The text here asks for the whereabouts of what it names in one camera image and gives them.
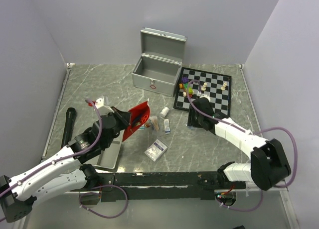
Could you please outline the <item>white bandage roll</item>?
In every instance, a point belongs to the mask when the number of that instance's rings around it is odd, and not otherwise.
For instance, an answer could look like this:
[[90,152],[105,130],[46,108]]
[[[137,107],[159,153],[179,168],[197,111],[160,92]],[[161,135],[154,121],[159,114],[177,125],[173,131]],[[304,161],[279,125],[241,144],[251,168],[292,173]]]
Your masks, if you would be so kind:
[[168,114],[168,112],[169,112],[169,108],[168,107],[164,107],[162,110],[161,110],[161,112],[160,112],[160,117],[163,117],[163,118],[165,118],[166,117],[166,115]]

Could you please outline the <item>orange handled small scissors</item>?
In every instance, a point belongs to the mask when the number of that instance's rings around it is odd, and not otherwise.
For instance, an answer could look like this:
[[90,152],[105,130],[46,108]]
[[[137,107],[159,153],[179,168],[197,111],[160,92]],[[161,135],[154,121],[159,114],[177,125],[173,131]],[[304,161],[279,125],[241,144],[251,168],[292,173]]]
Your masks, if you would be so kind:
[[140,118],[140,123],[141,124],[144,124],[147,120],[148,120],[149,116],[147,114],[143,115],[141,118]]

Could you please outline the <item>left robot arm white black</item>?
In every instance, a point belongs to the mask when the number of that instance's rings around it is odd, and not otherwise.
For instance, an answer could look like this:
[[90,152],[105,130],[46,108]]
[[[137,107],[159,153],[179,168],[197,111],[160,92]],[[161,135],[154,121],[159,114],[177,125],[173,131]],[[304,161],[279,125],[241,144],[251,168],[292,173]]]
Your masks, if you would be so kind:
[[105,115],[82,134],[68,142],[57,153],[19,175],[0,177],[0,207],[3,220],[16,222],[40,203],[67,191],[98,186],[98,176],[87,161],[110,147],[121,131],[132,123],[131,111],[110,107]]

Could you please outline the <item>red first aid pouch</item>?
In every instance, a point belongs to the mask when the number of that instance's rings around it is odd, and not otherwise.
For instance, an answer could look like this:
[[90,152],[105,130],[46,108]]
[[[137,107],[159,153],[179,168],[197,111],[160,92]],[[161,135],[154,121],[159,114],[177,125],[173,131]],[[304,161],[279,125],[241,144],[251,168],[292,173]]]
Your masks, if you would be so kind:
[[131,108],[129,112],[131,113],[131,124],[125,129],[123,133],[122,142],[126,141],[133,133],[135,133],[141,127],[141,125],[143,125],[140,123],[140,118],[143,115],[150,116],[149,102],[145,101],[143,103],[140,103],[139,105]]

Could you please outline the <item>small blue white packet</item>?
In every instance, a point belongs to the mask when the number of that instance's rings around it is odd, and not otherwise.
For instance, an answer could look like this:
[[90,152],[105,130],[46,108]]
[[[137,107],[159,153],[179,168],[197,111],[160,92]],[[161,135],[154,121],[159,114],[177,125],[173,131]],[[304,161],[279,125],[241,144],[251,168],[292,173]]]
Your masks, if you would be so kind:
[[164,123],[164,132],[165,132],[165,134],[170,134],[171,130],[170,130],[170,125],[169,125],[169,119],[165,119],[163,121],[163,123]]

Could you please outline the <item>bag of cotton swabs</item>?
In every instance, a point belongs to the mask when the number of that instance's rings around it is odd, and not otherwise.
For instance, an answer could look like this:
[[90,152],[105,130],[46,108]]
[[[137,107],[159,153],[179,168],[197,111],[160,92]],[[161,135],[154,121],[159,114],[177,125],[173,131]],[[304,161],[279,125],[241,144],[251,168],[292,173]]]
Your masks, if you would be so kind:
[[157,117],[157,116],[150,116],[150,117],[149,117],[149,120],[150,120],[150,122],[151,122],[151,124],[152,124],[154,130],[155,130],[156,132],[158,132],[159,129],[160,129],[160,127],[159,127],[159,122],[158,122],[158,117]]

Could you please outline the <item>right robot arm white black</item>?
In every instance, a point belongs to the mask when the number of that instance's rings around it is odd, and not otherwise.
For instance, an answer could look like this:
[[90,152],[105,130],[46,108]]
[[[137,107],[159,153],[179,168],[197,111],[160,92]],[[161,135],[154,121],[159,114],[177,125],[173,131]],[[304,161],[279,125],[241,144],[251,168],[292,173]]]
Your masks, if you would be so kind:
[[251,182],[267,191],[291,174],[291,168],[282,144],[253,134],[222,112],[215,112],[207,98],[190,103],[188,123],[221,137],[241,150],[248,163],[229,162],[218,169],[217,182],[229,188],[234,182]]

